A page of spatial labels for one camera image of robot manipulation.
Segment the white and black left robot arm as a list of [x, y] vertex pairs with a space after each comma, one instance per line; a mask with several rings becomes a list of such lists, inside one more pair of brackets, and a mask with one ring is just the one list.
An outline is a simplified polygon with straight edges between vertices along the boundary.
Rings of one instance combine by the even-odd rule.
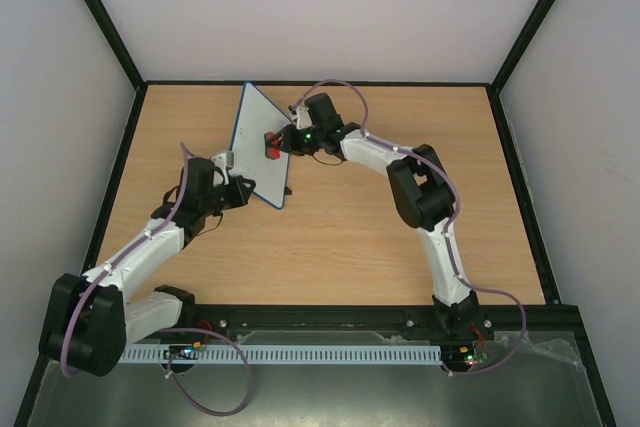
[[142, 231], [102, 264], [54, 283], [39, 352], [71, 376], [109, 373], [125, 348], [162, 329], [191, 326], [195, 296], [163, 285], [147, 298], [133, 294], [163, 263], [184, 250], [209, 217], [243, 207], [255, 181], [230, 174], [213, 160], [191, 158], [180, 183], [165, 193]]

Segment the red whiteboard eraser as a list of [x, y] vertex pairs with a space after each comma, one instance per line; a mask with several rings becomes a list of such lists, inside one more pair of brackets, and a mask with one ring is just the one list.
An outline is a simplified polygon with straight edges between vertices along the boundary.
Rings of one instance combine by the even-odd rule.
[[267, 157], [267, 147], [270, 146], [270, 145], [280, 145], [281, 146], [281, 143], [266, 143], [265, 139], [264, 139], [264, 143], [265, 143], [265, 156], [266, 156], [266, 158], [269, 159], [269, 160], [278, 160], [279, 158], [268, 158]]

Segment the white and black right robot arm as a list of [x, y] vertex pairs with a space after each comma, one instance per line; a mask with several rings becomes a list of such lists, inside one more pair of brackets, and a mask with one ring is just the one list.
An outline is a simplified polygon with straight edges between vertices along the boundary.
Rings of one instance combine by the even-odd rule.
[[409, 148], [384, 140], [366, 123], [344, 123], [326, 93], [290, 108], [292, 120], [265, 133], [266, 154], [313, 156], [323, 150], [344, 162], [358, 163], [389, 182], [401, 220], [418, 233], [432, 275], [438, 331], [455, 339], [466, 332], [479, 309], [457, 247], [454, 221], [459, 194], [435, 150], [426, 144]]

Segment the small blue-framed whiteboard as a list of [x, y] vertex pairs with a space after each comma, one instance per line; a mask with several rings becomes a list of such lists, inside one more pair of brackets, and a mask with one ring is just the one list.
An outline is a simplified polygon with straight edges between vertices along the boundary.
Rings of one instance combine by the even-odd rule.
[[277, 158], [269, 158], [265, 135], [289, 124], [287, 115], [257, 86], [244, 83], [231, 136], [234, 159], [230, 173], [253, 180], [253, 193], [278, 210], [285, 204], [290, 156], [278, 152]]

